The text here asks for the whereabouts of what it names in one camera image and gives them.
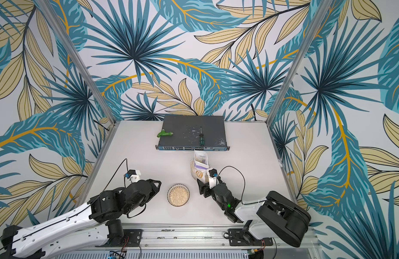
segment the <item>wall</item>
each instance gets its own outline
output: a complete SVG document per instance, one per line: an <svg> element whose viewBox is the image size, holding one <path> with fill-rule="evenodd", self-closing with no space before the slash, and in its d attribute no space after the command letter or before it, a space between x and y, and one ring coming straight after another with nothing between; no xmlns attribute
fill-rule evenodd
<svg viewBox="0 0 399 259"><path fill-rule="evenodd" d="M265 120L320 0L79 2L87 40L66 30L117 119Z"/></svg>
<svg viewBox="0 0 399 259"><path fill-rule="evenodd" d="M71 210L109 128L41 12L14 3L0 1L0 236Z"/></svg>
<svg viewBox="0 0 399 259"><path fill-rule="evenodd" d="M361 2L306 54L271 132L327 258L399 258L399 1Z"/></svg>

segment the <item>green plastic tap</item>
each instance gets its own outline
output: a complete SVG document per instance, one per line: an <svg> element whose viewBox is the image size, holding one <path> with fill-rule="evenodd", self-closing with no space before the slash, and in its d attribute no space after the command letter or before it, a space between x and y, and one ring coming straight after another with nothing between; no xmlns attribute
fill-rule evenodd
<svg viewBox="0 0 399 259"><path fill-rule="evenodd" d="M165 132L164 129L161 130L161 132L158 133L157 137L161 137L161 136L172 136L173 132Z"/></svg>

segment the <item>round basket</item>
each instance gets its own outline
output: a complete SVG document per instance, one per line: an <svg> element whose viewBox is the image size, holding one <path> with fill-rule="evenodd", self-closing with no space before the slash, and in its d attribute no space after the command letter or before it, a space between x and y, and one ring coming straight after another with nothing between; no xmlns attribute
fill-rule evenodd
<svg viewBox="0 0 399 259"><path fill-rule="evenodd" d="M187 203L190 198L190 191L183 184L176 184L168 191L168 202L175 207L180 207Z"/></svg>

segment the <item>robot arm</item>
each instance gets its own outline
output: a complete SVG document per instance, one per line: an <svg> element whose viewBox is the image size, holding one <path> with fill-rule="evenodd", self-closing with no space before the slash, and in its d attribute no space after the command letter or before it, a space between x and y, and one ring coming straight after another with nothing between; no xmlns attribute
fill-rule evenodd
<svg viewBox="0 0 399 259"><path fill-rule="evenodd" d="M103 191L76 209L32 227L12 225L5 228L1 243L6 251L0 255L0 259L47 258L121 239L123 229L118 218L138 206L144 206L161 187L160 181L140 180L140 173L131 179L131 171L134 170L127 173L131 184L126 188Z"/></svg>
<svg viewBox="0 0 399 259"><path fill-rule="evenodd" d="M265 237L278 236L291 246L300 246L311 220L306 210L275 191L270 191L265 199L243 204L233 197L215 169L209 169L208 175L214 176L217 183L212 184L211 178L206 184L197 179L200 194L205 198L212 196L233 223L246 222L244 239L249 244Z"/></svg>

